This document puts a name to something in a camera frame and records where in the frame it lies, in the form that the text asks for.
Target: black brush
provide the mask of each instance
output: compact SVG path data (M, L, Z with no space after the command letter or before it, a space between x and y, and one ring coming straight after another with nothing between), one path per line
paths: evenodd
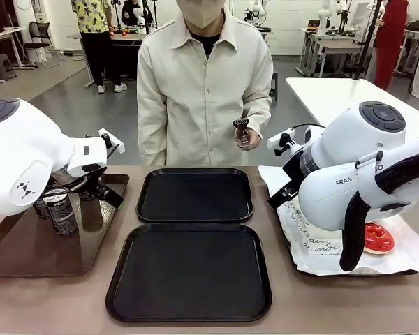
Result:
M240 132L241 142L244 147L247 147L250 144L249 136L247 134L247 126L249 124L249 121L250 120L248 119L238 119L236 121L233 121L234 127L236 127Z

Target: brown tray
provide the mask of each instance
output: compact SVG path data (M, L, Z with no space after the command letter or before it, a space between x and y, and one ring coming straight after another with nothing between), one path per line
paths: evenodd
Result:
M101 181L122 195L129 176L104 174ZM66 237L33 208L0 223L0 277L79 276L93 267L116 209L97 199L82 201L77 194L70 200L79 229Z

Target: can lid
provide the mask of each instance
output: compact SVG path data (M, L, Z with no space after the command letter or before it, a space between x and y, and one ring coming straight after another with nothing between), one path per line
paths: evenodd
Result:
M67 197L67 194L57 195L57 193L63 193L65 191L67 191L66 188L58 188L56 190L48 191L46 193L46 195L48 195L48 196L43 197L43 201L48 202L48 203L61 201L61 200L65 199Z

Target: face mask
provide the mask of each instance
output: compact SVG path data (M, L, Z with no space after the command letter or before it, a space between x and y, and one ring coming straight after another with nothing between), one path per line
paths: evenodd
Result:
M185 19L203 29L220 14L225 0L177 0Z

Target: floor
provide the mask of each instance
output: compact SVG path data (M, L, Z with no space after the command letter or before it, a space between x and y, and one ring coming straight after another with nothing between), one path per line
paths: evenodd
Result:
M55 64L56 60L48 60L47 65ZM34 70L16 70L17 78L0 84L0 98L13 97L30 101L83 69L85 61L63 57L61 65L52 68L44 68L41 64Z
M279 74L279 100L272 104L272 118L263 131L264 138L276 135L296 124L313 121L285 83L287 77L300 76L295 71L297 62L295 57L274 58L275 71ZM109 84L108 92L98 95L94 87L84 88L86 82L87 72L80 71L31 102L51 117L68 136L98 135L101 128L106 128L116 135L125 143L126 153L122 156L114 155L109 164L142 164L137 139L136 83L128 82L128 91L120 94L112 93ZM407 79L395 78L390 93L419 110L419 100L408 93L408 85ZM275 157L264 143L249 154L250 165L283 165L283 162L284 159Z

